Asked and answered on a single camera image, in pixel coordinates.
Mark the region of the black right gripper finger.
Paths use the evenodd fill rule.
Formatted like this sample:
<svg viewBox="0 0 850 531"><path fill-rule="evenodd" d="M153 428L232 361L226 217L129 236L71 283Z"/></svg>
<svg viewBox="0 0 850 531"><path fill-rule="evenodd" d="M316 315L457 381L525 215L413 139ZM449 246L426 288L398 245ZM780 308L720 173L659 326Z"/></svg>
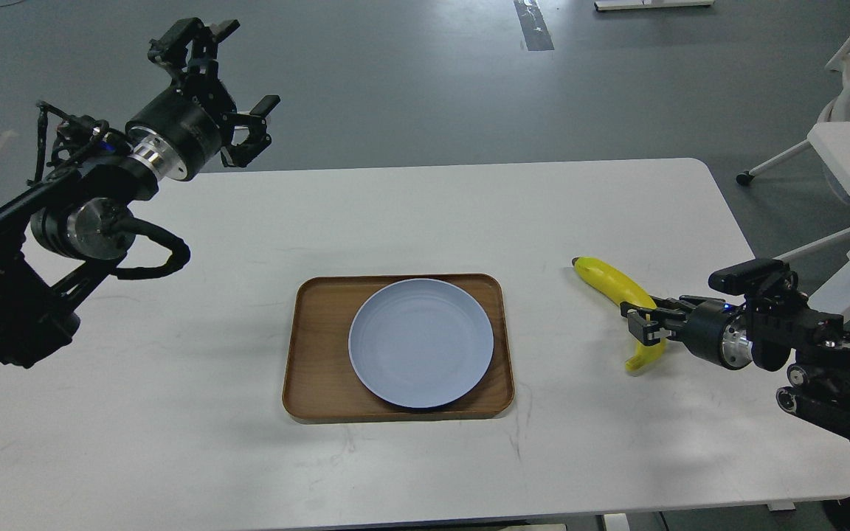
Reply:
<svg viewBox="0 0 850 531"><path fill-rule="evenodd" d="M667 299L648 296L647 299L638 300L637 302L624 300L620 306L620 313L623 317L628 317L629 313L638 312L647 319L647 315L659 311L660 316L651 317L651 319L687 319L705 300L706 298L704 296L692 295Z"/></svg>
<svg viewBox="0 0 850 531"><path fill-rule="evenodd" d="M687 313L651 317L641 313L628 313L628 331L644 346L658 345L662 339L682 342Z"/></svg>

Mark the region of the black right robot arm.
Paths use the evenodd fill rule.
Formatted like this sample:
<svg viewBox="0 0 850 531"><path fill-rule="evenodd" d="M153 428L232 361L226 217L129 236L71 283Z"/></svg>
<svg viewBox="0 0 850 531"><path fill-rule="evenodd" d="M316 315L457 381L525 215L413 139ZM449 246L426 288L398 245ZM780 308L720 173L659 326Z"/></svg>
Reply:
<svg viewBox="0 0 850 531"><path fill-rule="evenodd" d="M844 318L810 308L788 263L752 259L717 270L708 284L742 296L654 298L654 307L623 302L621 315L642 345L682 343L694 356L729 370L756 365L785 370L780 409L850 440L850 330Z"/></svg>

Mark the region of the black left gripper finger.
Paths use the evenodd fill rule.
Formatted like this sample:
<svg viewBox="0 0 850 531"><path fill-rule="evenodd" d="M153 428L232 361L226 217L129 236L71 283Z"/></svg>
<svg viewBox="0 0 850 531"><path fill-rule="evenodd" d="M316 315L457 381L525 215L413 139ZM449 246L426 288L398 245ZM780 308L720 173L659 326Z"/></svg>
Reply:
<svg viewBox="0 0 850 531"><path fill-rule="evenodd" d="M223 166L245 168L269 148L272 138L267 118L280 101L280 95L264 95L250 112L222 114L220 156ZM246 138L242 142L234 142L234 134L239 130L246 131Z"/></svg>
<svg viewBox="0 0 850 531"><path fill-rule="evenodd" d="M218 47L240 25L237 19L217 24L198 18L175 21L161 38L151 40L148 60L169 74L177 94L219 100L227 96L227 89L219 78Z"/></svg>

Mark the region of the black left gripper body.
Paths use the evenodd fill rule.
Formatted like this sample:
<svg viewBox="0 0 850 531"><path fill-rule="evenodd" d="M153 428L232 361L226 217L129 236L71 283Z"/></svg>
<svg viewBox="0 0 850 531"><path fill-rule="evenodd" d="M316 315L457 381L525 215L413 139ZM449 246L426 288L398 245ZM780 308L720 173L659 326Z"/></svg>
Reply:
<svg viewBox="0 0 850 531"><path fill-rule="evenodd" d="M223 147L227 114L236 111L223 88L195 95L166 88L127 121L125 133L133 141L129 157L157 181L189 181Z"/></svg>

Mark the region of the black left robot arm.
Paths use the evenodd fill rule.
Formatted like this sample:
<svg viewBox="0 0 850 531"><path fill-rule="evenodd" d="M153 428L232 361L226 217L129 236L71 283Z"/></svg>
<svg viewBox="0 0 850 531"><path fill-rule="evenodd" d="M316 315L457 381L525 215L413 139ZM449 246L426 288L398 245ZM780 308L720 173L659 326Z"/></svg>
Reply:
<svg viewBox="0 0 850 531"><path fill-rule="evenodd" d="M0 24L0 139L6 118L33 95L37 144L27 183L0 194L0 366L32 367L68 345L80 328L78 306L105 279L145 281L175 274L189 246L145 219L196 226L191 243L239 235L240 184L205 176L171 195L165 179L189 182L220 158L241 168L271 139L266 95L239 111L220 77L218 53L237 20L176 21L149 44L149 63L128 63L126 44L108 21L89 11Z"/></svg>

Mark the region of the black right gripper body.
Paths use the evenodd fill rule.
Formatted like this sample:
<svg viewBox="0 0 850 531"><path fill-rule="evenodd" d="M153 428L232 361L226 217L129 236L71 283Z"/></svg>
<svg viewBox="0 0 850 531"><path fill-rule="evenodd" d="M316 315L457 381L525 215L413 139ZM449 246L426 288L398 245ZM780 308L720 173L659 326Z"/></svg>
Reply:
<svg viewBox="0 0 850 531"><path fill-rule="evenodd" d="M743 308L723 300L701 302L685 322L685 346L694 356L729 370L753 360Z"/></svg>

